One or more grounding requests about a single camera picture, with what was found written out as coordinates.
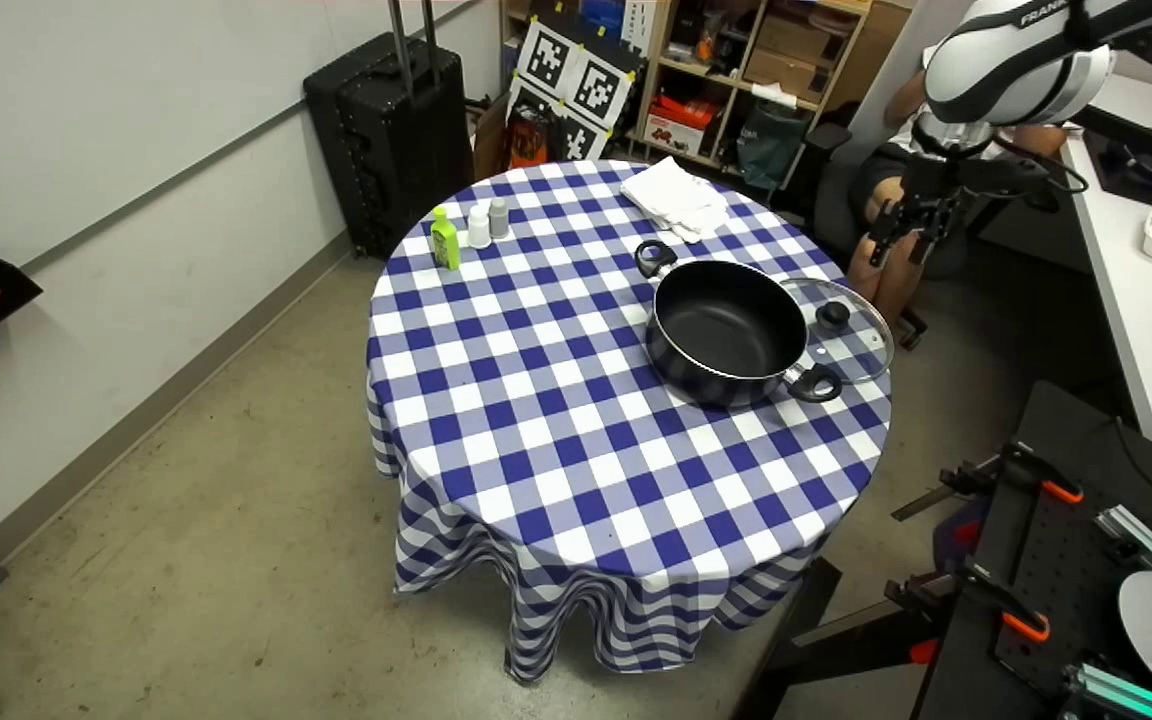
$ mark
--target black pot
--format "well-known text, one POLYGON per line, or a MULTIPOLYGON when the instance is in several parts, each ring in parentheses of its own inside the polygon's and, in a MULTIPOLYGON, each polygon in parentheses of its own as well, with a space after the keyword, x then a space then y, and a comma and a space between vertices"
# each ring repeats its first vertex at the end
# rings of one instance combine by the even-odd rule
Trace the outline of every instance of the black pot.
MULTIPOLYGON (((646 274, 675 264, 662 240, 635 248, 646 274)), ((662 274, 647 359, 706 408, 754 408, 788 388, 795 401, 834 401, 839 371, 815 364, 788 378, 810 346, 799 303, 766 272, 734 259, 690 259, 662 274)))

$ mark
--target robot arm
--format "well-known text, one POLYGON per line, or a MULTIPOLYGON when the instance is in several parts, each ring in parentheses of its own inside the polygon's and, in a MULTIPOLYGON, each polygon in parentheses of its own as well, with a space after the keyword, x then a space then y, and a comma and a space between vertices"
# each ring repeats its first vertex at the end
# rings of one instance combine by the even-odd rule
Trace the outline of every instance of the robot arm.
POLYGON ((1069 119, 1111 72, 1109 44, 1143 28, 1152 0, 975 0, 929 62, 934 125, 1069 119))

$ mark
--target tablecloth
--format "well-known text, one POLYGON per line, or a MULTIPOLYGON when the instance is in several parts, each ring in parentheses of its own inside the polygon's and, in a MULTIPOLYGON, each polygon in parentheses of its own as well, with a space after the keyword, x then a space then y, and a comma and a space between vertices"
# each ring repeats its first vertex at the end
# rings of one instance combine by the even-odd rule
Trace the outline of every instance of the tablecloth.
MULTIPOLYGON (((417 223, 371 295, 370 412, 375 464, 400 484, 398 588, 493 559, 514 588, 517 679, 554 664, 568 606, 597 612, 611 670, 679 669, 706 629, 766 617, 889 436, 889 369, 851 371, 827 403, 775 396, 749 412, 691 408, 647 369, 651 285, 632 248, 662 232, 620 193, 632 171, 546 165, 482 178, 449 212, 506 201, 507 240, 449 272, 417 223)), ((724 195, 729 223, 679 256, 839 279, 805 232, 724 195)), ((850 369, 865 355, 827 346, 850 369)))

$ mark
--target gray floor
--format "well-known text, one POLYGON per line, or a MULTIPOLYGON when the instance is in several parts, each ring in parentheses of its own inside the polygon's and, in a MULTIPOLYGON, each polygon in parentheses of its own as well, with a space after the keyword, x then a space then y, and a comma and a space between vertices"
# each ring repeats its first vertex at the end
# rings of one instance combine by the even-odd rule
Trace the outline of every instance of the gray floor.
MULTIPOLYGON (((724 714, 773 619, 710 635, 674 676, 615 679, 572 629, 539 686, 502 670, 493 575, 392 596, 398 490, 371 471, 361 346, 375 264, 337 264, 205 378, 0 585, 0 709, 53 714, 724 714)), ((938 511, 889 511, 997 449, 1027 378, 991 298, 929 285, 897 355, 897 433, 827 555, 834 612, 929 564, 938 511)), ((865 714, 900 714, 871 696, 865 714)))

